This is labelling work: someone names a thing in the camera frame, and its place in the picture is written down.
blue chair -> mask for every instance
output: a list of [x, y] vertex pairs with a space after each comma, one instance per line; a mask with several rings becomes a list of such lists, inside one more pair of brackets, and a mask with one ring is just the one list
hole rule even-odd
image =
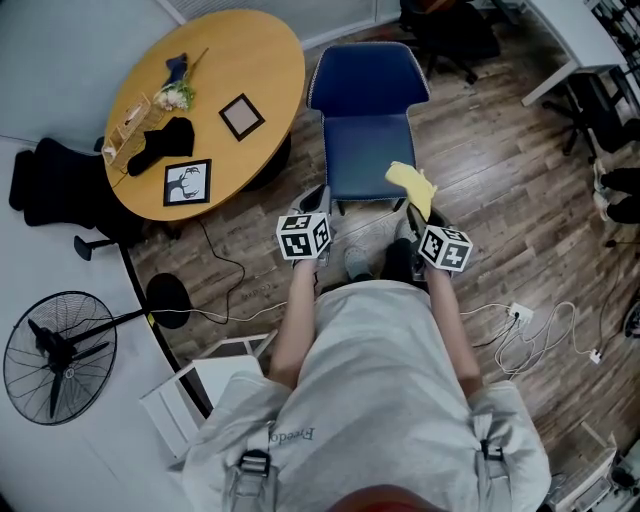
[[338, 201], [400, 199], [384, 175], [393, 161], [415, 166], [407, 109], [429, 101], [415, 57], [399, 43], [331, 46], [309, 84], [307, 106], [322, 112], [327, 184]]

round wooden table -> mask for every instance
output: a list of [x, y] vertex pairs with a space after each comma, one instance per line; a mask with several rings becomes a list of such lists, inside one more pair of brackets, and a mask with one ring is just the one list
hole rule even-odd
[[[210, 210], [242, 190], [269, 163], [283, 142], [289, 142], [287, 137], [304, 88], [302, 48], [295, 34], [278, 18], [251, 10], [208, 14], [156, 43], [120, 88], [105, 137], [109, 137], [141, 92], [153, 99], [169, 76], [167, 59], [187, 53], [192, 64], [206, 48], [209, 50], [190, 80], [196, 93], [191, 110], [167, 112], [156, 126], [161, 129], [173, 116], [190, 119], [195, 132], [193, 156], [161, 158], [135, 177], [123, 178], [120, 170], [106, 165], [118, 199], [145, 219], [173, 221]], [[243, 93], [265, 122], [238, 141], [219, 112]], [[163, 206], [165, 167], [208, 158], [210, 201]]]

power strip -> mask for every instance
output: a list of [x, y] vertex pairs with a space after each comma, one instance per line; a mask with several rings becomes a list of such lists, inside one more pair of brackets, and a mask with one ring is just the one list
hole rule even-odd
[[523, 327], [533, 319], [533, 310], [524, 307], [522, 304], [513, 302], [509, 307], [509, 316], [515, 318], [516, 313], [518, 313], [518, 321]]

white desk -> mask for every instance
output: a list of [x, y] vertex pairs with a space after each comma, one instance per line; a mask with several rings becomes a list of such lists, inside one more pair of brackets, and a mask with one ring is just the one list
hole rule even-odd
[[[569, 62], [523, 98], [525, 107], [575, 71], [598, 73], [615, 66], [621, 66], [623, 71], [628, 69], [627, 61], [613, 39], [583, 0], [526, 0], [525, 3], [569, 55]], [[640, 98], [640, 89], [633, 77], [629, 84], [636, 98]]]

white box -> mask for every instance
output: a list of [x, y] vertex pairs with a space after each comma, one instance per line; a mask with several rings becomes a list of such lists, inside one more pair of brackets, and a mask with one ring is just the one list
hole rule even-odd
[[283, 215], [276, 236], [285, 260], [316, 259], [331, 242], [329, 219], [326, 213]]
[[472, 248], [471, 240], [462, 231], [428, 225], [418, 252], [436, 268], [462, 272]]

